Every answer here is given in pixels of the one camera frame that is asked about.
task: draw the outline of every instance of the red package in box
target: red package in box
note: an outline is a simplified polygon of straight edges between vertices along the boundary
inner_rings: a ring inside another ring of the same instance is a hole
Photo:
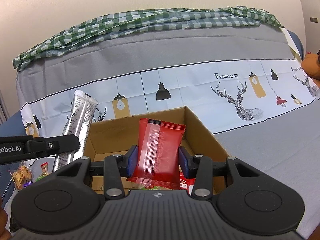
[[[191,196],[193,185],[195,184],[196,179],[186,179],[183,176],[183,173],[180,173],[180,189],[185,189],[188,194]]]
[[[185,125],[141,118],[138,163],[128,181],[146,186],[180,188],[178,147]]]

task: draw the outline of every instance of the blue gripper pad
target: blue gripper pad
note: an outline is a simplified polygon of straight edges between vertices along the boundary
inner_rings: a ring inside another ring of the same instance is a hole
[[[186,149],[183,146],[179,147],[178,153],[179,153],[179,165],[182,170],[183,176],[185,178],[189,178],[189,168],[188,168],[188,160],[185,156]]]
[[[129,156],[128,158],[128,166],[127,166],[127,175],[128,178],[132,176],[134,169],[137,166],[138,162],[138,146],[132,145],[125,156]]]

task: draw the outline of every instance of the green checkered cloth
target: green checkered cloth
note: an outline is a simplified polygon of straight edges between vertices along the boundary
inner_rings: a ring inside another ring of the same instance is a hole
[[[245,6],[206,9],[152,9],[108,14],[64,30],[13,60],[22,71],[38,58],[61,56],[94,42],[132,33],[220,26],[259,26],[262,22],[282,27],[276,17],[262,9]]]

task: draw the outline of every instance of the cardboard box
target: cardboard box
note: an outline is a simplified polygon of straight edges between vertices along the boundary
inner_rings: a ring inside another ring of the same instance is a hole
[[[138,145],[139,120],[142,117],[185,124],[186,131],[181,145],[191,155],[206,155],[218,162],[224,162],[228,157],[214,136],[186,106],[92,123],[84,155],[90,157],[91,161],[102,161],[109,155],[125,154],[132,145]],[[135,183],[126,181],[126,178],[122,178],[122,183],[126,192],[137,188]],[[219,193],[225,188],[224,178],[214,178],[213,185],[214,190]],[[92,189],[103,194],[103,177],[93,177]]]

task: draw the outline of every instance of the green and white plaid fabric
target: green and white plaid fabric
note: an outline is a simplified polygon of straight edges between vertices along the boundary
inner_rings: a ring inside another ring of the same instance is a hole
[[[35,59],[61,56],[94,42],[131,33],[220,26],[257,26],[262,22],[282,27],[269,12],[245,6],[214,10],[151,9],[108,14],[64,30],[21,53],[13,60],[13,67],[22,71]]]

